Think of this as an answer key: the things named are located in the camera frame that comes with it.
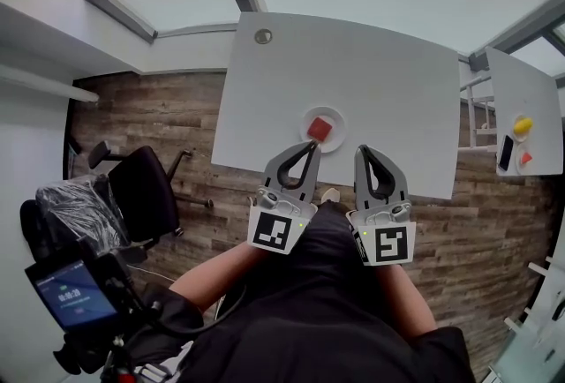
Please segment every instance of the forearm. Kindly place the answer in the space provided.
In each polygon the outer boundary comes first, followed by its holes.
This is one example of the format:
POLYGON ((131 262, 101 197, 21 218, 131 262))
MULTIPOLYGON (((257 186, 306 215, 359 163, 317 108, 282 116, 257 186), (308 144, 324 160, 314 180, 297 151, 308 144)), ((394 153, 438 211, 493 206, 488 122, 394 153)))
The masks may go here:
POLYGON ((376 267, 376 274, 396 329, 404 339, 409 340, 437 329, 432 311, 402 267, 376 267))
POLYGON ((239 244, 189 270, 171 284, 170 290, 204 312, 267 255, 265 250, 239 244))

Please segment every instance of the clear plastic bag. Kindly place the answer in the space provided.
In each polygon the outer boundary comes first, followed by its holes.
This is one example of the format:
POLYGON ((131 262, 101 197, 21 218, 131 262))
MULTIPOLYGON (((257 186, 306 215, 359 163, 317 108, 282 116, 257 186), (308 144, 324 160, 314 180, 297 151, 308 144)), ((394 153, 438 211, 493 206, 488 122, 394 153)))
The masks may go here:
POLYGON ((131 243, 106 175, 40 187, 35 200, 57 248, 82 237, 99 254, 131 243))

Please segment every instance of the red cube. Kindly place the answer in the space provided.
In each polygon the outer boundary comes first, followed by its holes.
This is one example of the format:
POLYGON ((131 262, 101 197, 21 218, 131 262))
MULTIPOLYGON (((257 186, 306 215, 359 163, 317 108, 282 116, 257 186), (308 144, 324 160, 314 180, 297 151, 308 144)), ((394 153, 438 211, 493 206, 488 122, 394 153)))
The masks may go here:
POLYGON ((308 136, 312 137, 313 139, 317 139, 320 143, 322 143, 328 137, 328 134, 331 130, 332 124, 327 123, 319 116, 317 116, 308 128, 308 136))

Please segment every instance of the black phone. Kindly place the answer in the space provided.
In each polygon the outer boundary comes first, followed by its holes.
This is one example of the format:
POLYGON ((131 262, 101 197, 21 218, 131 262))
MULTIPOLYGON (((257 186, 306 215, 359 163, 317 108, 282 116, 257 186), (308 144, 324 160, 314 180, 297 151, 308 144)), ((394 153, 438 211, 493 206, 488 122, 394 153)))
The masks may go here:
POLYGON ((512 155, 512 148, 514 147, 514 140, 508 135, 504 136, 504 144, 502 151, 499 154, 498 166, 504 171, 508 171, 510 164, 510 156, 512 155))

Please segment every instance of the sleeve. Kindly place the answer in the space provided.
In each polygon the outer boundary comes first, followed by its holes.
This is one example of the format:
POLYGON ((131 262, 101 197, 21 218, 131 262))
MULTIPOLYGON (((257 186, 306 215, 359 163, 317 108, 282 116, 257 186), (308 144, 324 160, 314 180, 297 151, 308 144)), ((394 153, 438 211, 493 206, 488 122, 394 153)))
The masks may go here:
MULTIPOLYGON (((203 325, 200 310, 194 304, 163 286, 148 284, 141 299, 146 306, 150 306, 154 301, 162 304, 159 320, 168 328, 185 330, 203 325)), ((167 358, 177 356, 187 342, 159 333, 145 325, 130 337, 125 348, 130 353, 134 365, 160 364, 167 358)))
POLYGON ((419 364, 437 383, 475 383, 463 332, 444 327, 422 334, 412 343, 419 364))

